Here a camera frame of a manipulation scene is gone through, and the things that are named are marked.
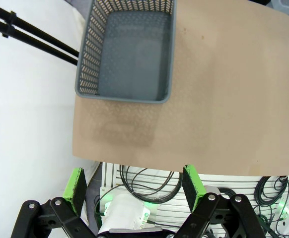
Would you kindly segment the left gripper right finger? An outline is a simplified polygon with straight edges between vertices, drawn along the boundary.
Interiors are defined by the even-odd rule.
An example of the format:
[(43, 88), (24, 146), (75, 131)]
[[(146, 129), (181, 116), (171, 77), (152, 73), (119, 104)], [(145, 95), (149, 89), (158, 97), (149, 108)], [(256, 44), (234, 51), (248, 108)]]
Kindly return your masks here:
[(183, 167), (182, 188), (191, 214), (177, 231), (177, 238), (201, 238), (209, 225), (221, 225), (228, 238), (264, 238), (248, 197), (226, 199), (207, 192), (193, 165)]

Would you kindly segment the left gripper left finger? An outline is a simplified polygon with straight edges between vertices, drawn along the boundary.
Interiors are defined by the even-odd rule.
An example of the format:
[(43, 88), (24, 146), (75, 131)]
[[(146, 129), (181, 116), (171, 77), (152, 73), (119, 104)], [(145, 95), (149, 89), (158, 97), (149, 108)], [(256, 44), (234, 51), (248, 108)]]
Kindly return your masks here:
[(69, 238), (95, 238), (81, 219), (87, 184), (83, 168), (75, 168), (61, 197), (40, 204), (25, 201), (19, 211), (12, 238), (47, 238), (53, 229), (61, 228)]

